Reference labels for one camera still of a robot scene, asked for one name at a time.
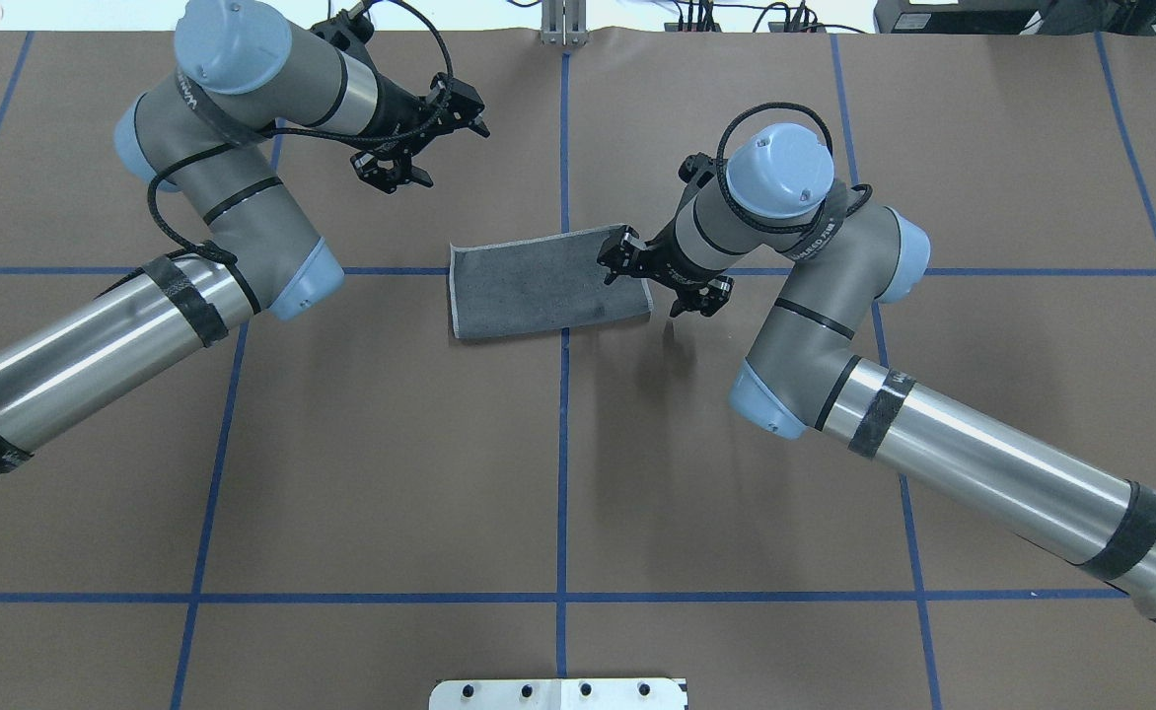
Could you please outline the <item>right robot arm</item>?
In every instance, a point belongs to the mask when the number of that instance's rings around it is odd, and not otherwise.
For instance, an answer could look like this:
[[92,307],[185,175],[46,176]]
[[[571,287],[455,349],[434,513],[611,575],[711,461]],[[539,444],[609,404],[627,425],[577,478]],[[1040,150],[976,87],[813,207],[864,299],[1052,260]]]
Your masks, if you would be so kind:
[[817,430],[857,456],[979,512],[1128,596],[1156,623],[1156,488],[1085,463],[852,341],[880,303],[929,269],[920,225],[833,173],[833,138],[810,108],[746,109],[713,156],[679,167],[686,193],[655,238],[615,229],[598,251],[606,283],[654,280],[672,315],[716,315],[729,269],[755,247],[793,262],[729,391],[742,417],[781,439]]

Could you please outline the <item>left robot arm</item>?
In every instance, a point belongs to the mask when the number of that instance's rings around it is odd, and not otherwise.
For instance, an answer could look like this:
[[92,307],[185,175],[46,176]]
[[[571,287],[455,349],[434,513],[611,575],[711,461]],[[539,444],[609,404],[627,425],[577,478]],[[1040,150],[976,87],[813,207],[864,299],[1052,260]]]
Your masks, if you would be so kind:
[[343,266],[272,165],[271,141],[343,145],[357,178],[392,193],[432,185],[415,160],[435,139],[488,135],[484,98],[457,75],[437,24],[400,8],[440,53],[418,93],[371,57],[372,1],[310,27],[264,1],[185,3],[175,68],[113,131],[166,247],[0,352],[0,476],[254,316],[289,320],[342,287]]

